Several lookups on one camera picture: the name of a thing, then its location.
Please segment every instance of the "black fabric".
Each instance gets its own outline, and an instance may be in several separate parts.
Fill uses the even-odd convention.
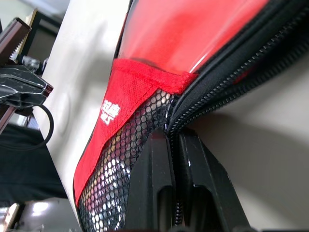
[[[0,144],[10,146],[34,146],[42,141],[38,130],[14,125],[0,135]],[[0,147],[0,207],[50,197],[67,195],[47,147],[24,152]]]

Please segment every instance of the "red felt trim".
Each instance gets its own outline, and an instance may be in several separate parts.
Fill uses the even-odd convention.
[[[114,60],[109,86],[93,136],[75,171],[74,190],[77,206],[105,143],[130,119],[137,108],[157,89],[171,94],[183,93],[196,77],[197,74],[187,72],[182,75],[168,73],[131,59]],[[105,100],[112,105],[112,108],[119,109],[117,114],[112,112],[111,120],[101,119],[106,116],[108,108],[104,107]]]

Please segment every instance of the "black mesh pocket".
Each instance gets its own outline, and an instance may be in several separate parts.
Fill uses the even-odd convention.
[[[157,90],[111,138],[79,200],[81,223],[86,232],[124,227],[131,169],[148,135],[165,123],[173,98]]]

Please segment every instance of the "red plastic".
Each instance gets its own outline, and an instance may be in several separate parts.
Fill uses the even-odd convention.
[[[139,0],[129,13],[120,58],[171,73],[194,72],[267,0]]]

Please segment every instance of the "white wall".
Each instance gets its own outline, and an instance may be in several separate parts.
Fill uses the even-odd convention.
[[[22,0],[49,16],[63,19],[70,0]]]
[[[0,0],[0,20],[2,28],[5,28],[15,17],[25,20],[26,16],[30,15],[33,9],[33,7],[19,0]]]

